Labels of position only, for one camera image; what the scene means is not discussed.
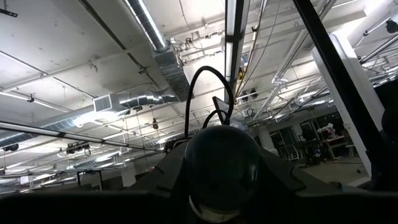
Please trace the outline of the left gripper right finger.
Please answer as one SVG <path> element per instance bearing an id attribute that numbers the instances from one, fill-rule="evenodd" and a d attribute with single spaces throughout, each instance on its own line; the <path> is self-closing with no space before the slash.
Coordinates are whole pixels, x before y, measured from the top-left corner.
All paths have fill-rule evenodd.
<path id="1" fill-rule="evenodd" d="M 254 224 L 342 224 L 351 221 L 343 189 L 263 150 Z"/>

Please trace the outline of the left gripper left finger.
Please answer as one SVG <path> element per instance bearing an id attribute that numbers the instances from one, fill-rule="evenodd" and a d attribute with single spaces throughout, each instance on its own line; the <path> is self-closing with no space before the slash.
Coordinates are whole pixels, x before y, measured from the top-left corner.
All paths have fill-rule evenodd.
<path id="1" fill-rule="evenodd" d="M 137 224 L 191 224 L 187 180 L 184 170 L 188 139 L 177 141 L 172 150 L 128 190 L 137 195 L 131 200 L 131 215 Z"/>

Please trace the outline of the silver small bottle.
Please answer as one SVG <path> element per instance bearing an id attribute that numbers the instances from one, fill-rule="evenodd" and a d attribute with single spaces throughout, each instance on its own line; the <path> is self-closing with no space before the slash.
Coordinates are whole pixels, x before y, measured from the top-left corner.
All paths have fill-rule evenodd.
<path id="1" fill-rule="evenodd" d="M 184 155 L 193 212 L 210 223 L 240 215 L 259 188 L 260 161 L 259 146 L 238 128 L 213 126 L 194 135 Z"/>

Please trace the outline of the white pillar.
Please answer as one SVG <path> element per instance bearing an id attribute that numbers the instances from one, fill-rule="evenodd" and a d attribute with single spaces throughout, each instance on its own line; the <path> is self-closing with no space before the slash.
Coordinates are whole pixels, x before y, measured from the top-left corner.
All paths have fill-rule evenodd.
<path id="1" fill-rule="evenodd" d="M 373 88 L 373 84 L 369 81 L 368 76 L 359 63 L 354 49 L 347 37 L 340 32 L 333 32 L 329 34 L 328 37 L 342 60 L 343 65 L 347 69 L 348 77 L 344 77 L 343 80 L 353 82 L 354 89 L 359 93 L 363 100 L 366 111 L 369 112 L 373 123 L 380 131 L 382 129 L 381 121 L 384 113 L 384 106 L 377 96 L 377 93 Z M 316 48 L 312 49 L 312 56 L 343 120 L 343 126 L 350 135 L 356 151 L 359 154 L 363 167 L 368 175 L 371 175 L 371 162 L 366 154 L 366 147 L 363 144 L 363 140 L 360 138 L 358 128 L 353 123 L 354 116 L 348 113 L 347 108 L 341 99 L 342 94 L 338 93 L 336 85 L 333 83 L 332 78 L 326 69 L 326 65 Z"/>

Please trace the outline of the black overhead light beam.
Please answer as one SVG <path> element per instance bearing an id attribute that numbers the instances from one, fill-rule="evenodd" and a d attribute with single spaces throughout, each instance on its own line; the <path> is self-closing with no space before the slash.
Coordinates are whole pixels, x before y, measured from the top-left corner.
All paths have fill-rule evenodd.
<path id="1" fill-rule="evenodd" d="M 224 76 L 236 91 L 251 0 L 226 0 L 224 20 Z"/>

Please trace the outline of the round silver ventilation duct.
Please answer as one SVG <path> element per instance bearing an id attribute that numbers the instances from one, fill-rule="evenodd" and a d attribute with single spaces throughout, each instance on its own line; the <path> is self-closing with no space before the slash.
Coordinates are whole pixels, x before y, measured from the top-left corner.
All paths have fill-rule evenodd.
<path id="1" fill-rule="evenodd" d="M 85 123 L 104 119 L 107 116 L 126 114 L 129 109 L 140 106 L 162 105 L 178 102 L 179 98 L 171 90 L 112 93 L 95 98 L 92 105 L 34 123 L 38 128 L 63 131 L 82 127 Z"/>

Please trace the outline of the silver ventilation duct with grill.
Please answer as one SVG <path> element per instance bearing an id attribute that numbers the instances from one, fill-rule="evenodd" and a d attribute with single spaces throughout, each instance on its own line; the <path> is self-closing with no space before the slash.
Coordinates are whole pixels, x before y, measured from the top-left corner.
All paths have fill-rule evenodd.
<path id="1" fill-rule="evenodd" d="M 156 26 L 143 0 L 123 0 L 123 3 L 149 41 L 153 51 L 152 57 L 172 93 L 179 101 L 185 101 L 190 84 L 173 45 Z"/>

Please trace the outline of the black aluminium rig frame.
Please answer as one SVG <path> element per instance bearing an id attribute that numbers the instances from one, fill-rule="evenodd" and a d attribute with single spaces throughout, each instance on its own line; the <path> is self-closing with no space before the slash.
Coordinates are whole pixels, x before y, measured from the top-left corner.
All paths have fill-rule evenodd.
<path id="1" fill-rule="evenodd" d="M 350 115 L 353 115 L 353 123 L 358 128 L 360 138 L 366 147 L 366 151 L 374 152 L 378 145 L 383 145 L 379 130 L 372 121 L 369 112 L 366 111 L 363 100 L 354 89 L 352 81 L 344 81 L 348 72 L 326 31 L 322 20 L 313 7 L 310 0 L 292 0 L 306 30 L 311 37 L 315 48 L 319 51 L 326 69 L 329 72 L 338 93 L 342 94 L 341 99 Z"/>

